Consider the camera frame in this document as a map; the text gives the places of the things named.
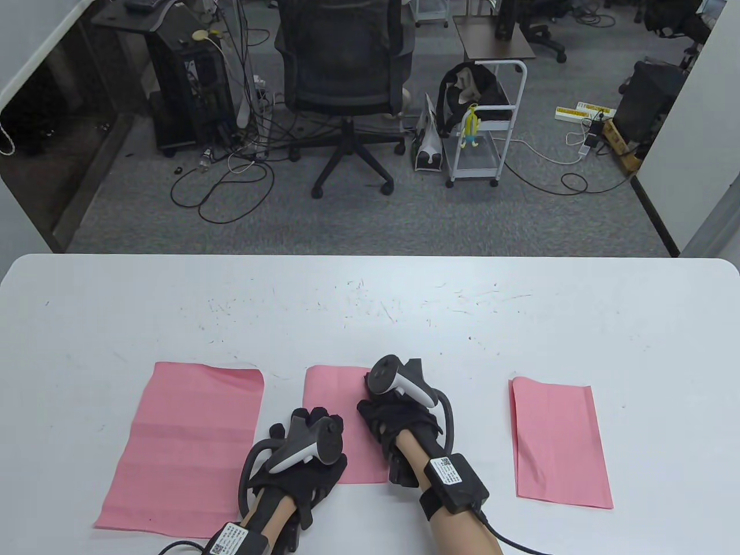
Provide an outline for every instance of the yellow toy figure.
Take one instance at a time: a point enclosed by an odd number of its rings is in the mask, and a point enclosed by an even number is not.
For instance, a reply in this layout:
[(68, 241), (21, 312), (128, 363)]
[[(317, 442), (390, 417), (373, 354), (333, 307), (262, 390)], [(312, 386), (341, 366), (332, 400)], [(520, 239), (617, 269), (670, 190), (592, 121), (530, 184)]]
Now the yellow toy figure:
[(462, 144), (460, 145), (460, 148), (464, 149), (465, 145), (470, 143), (473, 147), (478, 146), (478, 141), (476, 141), (477, 135), (478, 135), (478, 127), (480, 127), (480, 118), (475, 115), (475, 109), (478, 108), (477, 104), (471, 104), (470, 105), (470, 117), (465, 123), (465, 128), (462, 130)]

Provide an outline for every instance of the wheeled stand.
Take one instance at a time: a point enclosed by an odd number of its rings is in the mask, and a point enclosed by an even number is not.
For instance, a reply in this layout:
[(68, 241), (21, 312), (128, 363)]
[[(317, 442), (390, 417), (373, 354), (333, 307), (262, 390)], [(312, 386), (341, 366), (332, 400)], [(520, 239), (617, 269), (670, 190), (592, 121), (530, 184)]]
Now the wheeled stand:
[(529, 44), (541, 44), (545, 48), (554, 50), (555, 61), (558, 64), (564, 64), (568, 60), (565, 55), (565, 47), (550, 38), (550, 28), (547, 25), (530, 25), (527, 18), (519, 24), (519, 28)]
[(304, 139), (293, 141), (288, 145), (288, 159), (291, 162), (300, 160), (300, 149), (318, 148), (318, 147), (337, 147), (329, 162), (321, 171), (318, 179), (311, 189), (313, 198), (323, 197), (323, 184), (337, 167), (339, 161), (344, 155), (350, 155), (356, 152), (365, 163), (375, 170), (386, 182), (381, 186), (380, 192), (388, 196), (393, 193), (394, 182), (391, 174), (380, 165), (375, 157), (365, 148), (366, 144), (385, 144), (397, 143), (393, 152), (401, 156), (406, 152), (406, 143), (403, 135), (399, 134), (381, 134), (381, 133), (362, 133), (354, 131), (354, 121), (352, 118), (342, 118), (342, 130), (339, 135), (332, 137)]
[[(519, 106), (522, 103), (522, 94), (527, 82), (527, 66), (520, 60), (490, 60), (476, 61), (476, 65), (487, 66), (492, 69), (494, 75), (498, 76), (499, 67), (513, 65), (519, 73), (519, 89), (517, 90), (516, 101), (509, 100), (511, 96), (506, 94), (501, 81), (497, 86), (500, 88), (500, 96), (505, 104), (498, 105), (478, 105), (468, 108), (462, 121), (455, 126), (450, 135), (443, 139), (445, 146), (445, 157), (447, 166), (450, 170), (450, 178), (445, 186), (450, 189), (454, 187), (456, 179), (474, 178), (489, 179), (489, 184), (496, 187), (501, 178), (504, 163), (506, 162), (506, 153), (511, 143), (511, 133), (514, 131), (514, 125), (517, 122)], [(468, 120), (476, 113), (478, 116), (484, 112), (492, 115), (490, 119), (481, 119), (478, 133), (476, 135), (477, 146), (467, 144), (462, 130), (467, 127)], [(496, 139), (492, 132), (504, 132), (506, 136), (501, 138), (503, 148), (499, 152), (496, 146)]]

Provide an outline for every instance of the gray carpet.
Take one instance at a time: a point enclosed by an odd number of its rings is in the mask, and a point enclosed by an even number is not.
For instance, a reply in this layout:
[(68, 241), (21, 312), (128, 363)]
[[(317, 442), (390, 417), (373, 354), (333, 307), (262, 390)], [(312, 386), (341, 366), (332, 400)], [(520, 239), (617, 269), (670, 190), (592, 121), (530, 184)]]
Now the gray carpet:
[[(275, 27), (274, 11), (265, 10), (259, 2), (248, 6), (253, 27)], [(661, 40), (634, 24), (633, 8), (615, 7), (608, 13), (617, 18), (610, 29), (578, 25), (570, 17), (553, 25), (553, 37), (568, 49), (566, 64), (556, 64), (553, 54), (540, 47), (535, 47), (539, 57), (528, 62), (530, 74), (514, 136), (552, 158), (567, 161), (576, 157), (576, 148), (565, 145), (565, 133), (576, 126), (555, 121), (556, 106), (572, 107), (579, 100), (616, 106), (620, 99), (617, 87), (630, 75), (635, 61), (654, 56), (678, 62), (687, 46), (683, 39)], [(252, 53), (255, 71), (267, 76), (269, 84), (271, 78), (278, 79), (273, 75), (280, 69), (271, 43)], [(441, 25), (420, 29), (409, 87), (415, 99), (423, 90), (436, 97), (443, 72), (461, 59), (454, 29), (444, 30)], [(508, 82), (515, 76), (512, 72), (503, 77)], [(193, 168), (199, 153), (163, 158), (156, 151), (151, 122), (140, 119), (69, 251), (667, 256), (629, 184), (604, 195), (554, 197), (530, 188), (505, 170), (496, 189), (487, 181), (459, 181), (453, 189), (446, 189), (445, 173), (414, 172), (408, 156), (394, 155), (392, 146), (371, 150), (396, 179), (391, 197), (366, 186), (379, 185), (380, 179), (352, 156), (327, 180), (324, 198), (312, 200), (309, 189), (329, 151), (305, 150), (295, 164), (273, 164), (275, 187), (260, 208), (237, 223), (217, 226), (203, 222), (193, 210), (174, 206), (169, 199), (169, 188), (177, 177), (175, 168)], [(592, 190), (623, 178), (610, 156), (592, 154), (575, 166), (555, 166), (524, 145), (513, 144), (508, 162), (530, 181), (549, 184), (560, 192), (564, 189), (558, 184), (559, 177), (565, 171), (583, 174)], [(179, 198), (187, 202), (202, 197), (225, 171), (222, 166), (190, 175), (178, 190)], [(244, 177), (250, 175), (257, 177), (257, 170)], [(223, 186), (203, 211), (215, 219), (233, 217), (253, 205), (268, 185), (263, 181)]]

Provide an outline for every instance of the white bag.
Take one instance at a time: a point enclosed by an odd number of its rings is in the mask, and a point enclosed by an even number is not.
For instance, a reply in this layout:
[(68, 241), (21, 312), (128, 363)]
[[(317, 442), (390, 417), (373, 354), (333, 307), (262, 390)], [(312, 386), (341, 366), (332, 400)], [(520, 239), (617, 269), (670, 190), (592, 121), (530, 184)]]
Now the white bag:
[(422, 111), (417, 123), (414, 140), (411, 142), (411, 156), (415, 171), (441, 172), (444, 160), (442, 140), (437, 133), (434, 105), (426, 96), (426, 110)]

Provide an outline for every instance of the office chair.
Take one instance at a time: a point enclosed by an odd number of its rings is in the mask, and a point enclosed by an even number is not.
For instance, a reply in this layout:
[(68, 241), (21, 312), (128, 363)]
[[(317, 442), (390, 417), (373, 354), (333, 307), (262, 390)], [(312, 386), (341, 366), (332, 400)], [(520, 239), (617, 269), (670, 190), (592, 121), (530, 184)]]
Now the office chair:
[(300, 149), (335, 147), (311, 189), (323, 197), (323, 184), (344, 155), (356, 152), (385, 180), (384, 195), (394, 189), (391, 175), (365, 148), (397, 143), (406, 151), (403, 134), (356, 132), (353, 117), (398, 114), (403, 83), (411, 74), (414, 19), (400, 0), (280, 0), (280, 28), (275, 48), (283, 56), (285, 104), (293, 112), (317, 112), (342, 118), (339, 134), (290, 143), (291, 161)]
[(552, 40), (550, 28), (547, 25), (532, 25), (532, 18), (545, 16), (549, 18), (564, 17), (571, 10), (570, 0), (522, 0), (519, 2), (521, 16), (519, 17), (519, 28), (524, 38), (530, 44), (541, 44), (554, 50), (555, 61), (564, 64), (568, 57), (565, 55), (565, 47)]

